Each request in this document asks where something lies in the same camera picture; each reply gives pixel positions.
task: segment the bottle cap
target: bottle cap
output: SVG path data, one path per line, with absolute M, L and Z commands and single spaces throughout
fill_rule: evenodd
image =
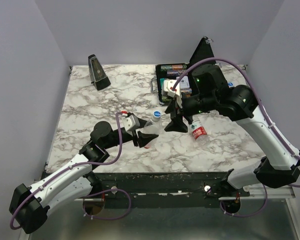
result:
M 161 119 L 161 113 L 159 111 L 154 111 L 151 118 L 154 122 L 158 122 Z

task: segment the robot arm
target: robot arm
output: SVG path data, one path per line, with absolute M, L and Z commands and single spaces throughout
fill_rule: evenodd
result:
M 119 145 L 120 140 L 122 143 L 133 141 L 134 146 L 142 148 L 157 138 L 156 134 L 136 132 L 145 124 L 145 120 L 127 113 L 123 120 L 124 127 L 120 129 L 120 139 L 118 129 L 113 131 L 106 121 L 98 122 L 90 134 L 90 140 L 66 165 L 29 187 L 19 185 L 13 192 L 9 211 L 15 215 L 25 233 L 30 234 L 40 228 L 60 206 L 101 192 L 101 180 L 93 174 L 93 169 L 98 165 L 114 163 L 119 158 L 118 155 L 112 162 L 104 163 L 109 157 L 106 149 Z
M 184 97 L 178 88 L 179 85 L 174 90 L 176 80 L 165 80 L 163 83 L 162 94 L 172 98 L 165 111 L 166 114 L 170 113 L 171 118 L 165 131 L 186 133 L 188 128 L 183 118 L 191 124 L 193 115 L 217 110 L 245 129 L 266 155 L 261 162 L 230 170 L 225 184 L 236 190 L 258 183 L 279 188 L 296 182 L 300 175 L 300 162 L 295 156 L 300 156 L 300 150 L 288 142 L 274 124 L 267 123 L 261 111 L 263 106 L 258 104 L 250 87 L 229 87 L 220 68 L 212 64 L 199 66 L 192 72 L 192 76 L 199 94 L 191 97 Z M 294 154 L 286 149 L 271 128 L 276 129 Z

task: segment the battery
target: battery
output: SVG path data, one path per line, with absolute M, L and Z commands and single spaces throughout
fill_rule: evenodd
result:
M 186 70 L 187 65 L 186 64 L 178 64 L 178 65 L 162 65 L 161 71 L 171 71 L 171 70 Z
M 183 74 L 184 71 L 185 70 L 169 70 L 169 71 L 166 71 L 166 76 L 167 77 L 178 77 L 181 74 Z

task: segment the cable clip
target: cable clip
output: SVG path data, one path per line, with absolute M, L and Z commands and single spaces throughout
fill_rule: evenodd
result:
M 275 122 L 272 122 L 272 124 L 268 126 L 268 129 L 274 127 L 275 125 L 276 125 L 276 123 L 275 123 Z

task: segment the purple cable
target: purple cable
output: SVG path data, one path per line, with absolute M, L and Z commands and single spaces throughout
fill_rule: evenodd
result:
M 90 194 L 90 195 L 87 195 L 85 197 L 94 197 L 94 196 L 97 196 L 97 195 L 100 195 L 100 194 L 104 194 L 104 193 L 108 193 L 108 192 L 112 192 L 114 191 L 113 189 L 108 189 L 108 190 L 104 190 L 104 191 L 101 191 L 101 192 L 97 192 L 97 193 L 94 193 L 94 194 Z M 106 217 L 101 217 L 101 216 L 96 216 L 96 215 L 89 215 L 87 212 L 86 212 L 86 206 L 83 205 L 82 206 L 82 210 L 84 211 L 84 215 L 85 216 L 89 216 L 90 218 L 93 218 L 93 219 L 99 219 L 99 220 L 118 220 L 118 219 L 121 219 L 123 217 L 125 217 L 126 215 L 128 215 L 128 213 L 130 212 L 131 210 L 131 198 L 129 196 L 129 193 L 127 193 L 125 190 L 122 190 L 122 189 L 115 189 L 115 191 L 119 191 L 119 192 L 122 192 L 124 193 L 127 197 L 128 197 L 128 200 L 129 200 L 129 206 L 126 210 L 126 212 L 120 216 L 116 216 L 116 217 L 110 217 L 110 218 L 106 218 Z
M 176 89 L 176 87 L 179 84 L 179 82 L 181 81 L 181 79 L 184 76 L 186 76 L 191 70 L 195 69 L 196 67 L 200 66 L 201 64 L 205 64 L 205 63 L 210 62 L 210 61 L 221 61 L 221 62 L 228 63 L 228 64 L 234 66 L 242 74 L 242 76 L 244 77 L 244 79 L 246 80 L 246 82 L 249 84 L 249 86 L 250 86 L 250 88 L 251 88 L 251 90 L 252 90 L 252 92 L 253 92 L 253 94 L 254 94 L 254 96 L 255 96 L 255 98 L 256 98 L 259 106 L 260 106 L 260 110 L 261 110 L 261 113 L 262 113 L 264 119 L 266 120 L 266 122 L 267 122 L 267 124 L 269 126 L 272 126 L 273 122 L 271 122 L 269 116 L 267 115 L 267 113 L 265 111 L 265 108 L 264 108 L 264 105 L 262 104 L 261 99 L 258 97 L 257 91 L 256 91 L 255 87 L 253 86 L 252 82 L 249 80 L 248 75 L 238 65 L 236 65 L 234 62 L 226 60 L 224 58 L 209 57 L 209 58 L 203 59 L 203 60 L 198 61 L 197 63 L 193 64 L 191 67 L 189 67 L 187 70 L 185 70 L 181 74 L 181 76 L 176 80 L 175 84 L 173 85 L 172 90 Z M 295 157 L 296 159 L 298 159 L 300 161 L 300 156 L 295 155 L 295 152 L 290 148 L 290 146 L 288 145 L 288 143 L 286 143 L 286 141 L 282 138 L 282 136 L 276 130 L 276 128 L 275 128 L 274 125 L 273 125 L 273 127 L 271 127 L 271 130 L 273 131 L 274 135 L 279 139 L 279 141 L 282 143 L 282 145 L 288 150 L 288 152 L 293 157 Z M 300 188 L 300 185 L 298 185 L 298 184 L 289 184 L 289 186 Z
M 247 215 L 234 215 L 234 214 L 232 214 L 232 213 L 227 212 L 227 211 L 224 209 L 223 206 L 224 206 L 225 204 L 224 204 L 223 201 L 220 201 L 220 209 L 222 210 L 222 212 L 223 212 L 224 214 L 226 214 L 226 215 L 228 215 L 228 216 L 231 216 L 231 217 L 235 217 L 235 218 L 248 218 L 248 217 L 252 217 L 252 216 L 254 216 L 254 215 L 259 214 L 260 212 L 262 212 L 262 210 L 264 210 L 264 209 L 266 208 L 267 202 L 268 202 L 268 192 L 267 192 L 266 186 L 265 186 L 265 185 L 262 185 L 262 186 L 263 186 L 263 188 L 264 188 L 265 198 L 264 198 L 264 203 L 263 203 L 262 207 L 261 207 L 258 211 L 254 212 L 254 213 L 251 213 L 251 214 L 247 214 Z
M 49 183 L 51 183 L 53 180 L 55 180 L 56 178 L 58 178 L 60 175 L 64 174 L 65 172 L 71 170 L 74 167 L 80 166 L 80 165 L 85 165 L 85 164 L 90 164 L 90 165 L 111 165 L 114 164 L 116 161 L 118 161 L 118 159 L 120 158 L 121 152 L 122 152 L 122 145 L 123 145 L 123 140 L 122 140 L 122 132 L 121 132 L 121 127 L 120 127 L 120 121 L 119 121 L 119 115 L 121 115 L 122 112 L 117 112 L 115 114 L 115 120 L 116 120 L 116 125 L 118 127 L 118 134 L 119 134 L 119 151 L 117 156 L 115 157 L 114 160 L 110 161 L 110 162 L 79 162 L 79 163 L 75 163 L 73 164 L 71 167 L 67 167 L 63 170 L 61 170 L 60 172 L 58 172 L 56 175 L 54 175 L 53 177 L 51 177 L 49 180 L 47 180 L 44 184 L 42 184 L 42 187 L 46 187 Z M 26 202 L 32 198 L 35 194 L 37 194 L 41 189 L 38 188 L 35 191 L 33 191 L 28 197 L 25 198 L 25 200 L 23 200 L 23 202 L 20 203 L 20 205 L 16 208 L 16 210 L 14 211 L 12 218 L 10 220 L 10 228 L 12 230 L 17 230 L 20 229 L 21 226 L 14 226 L 14 221 L 16 219 L 16 216 L 18 214 L 18 212 L 20 211 L 20 209 L 26 204 Z

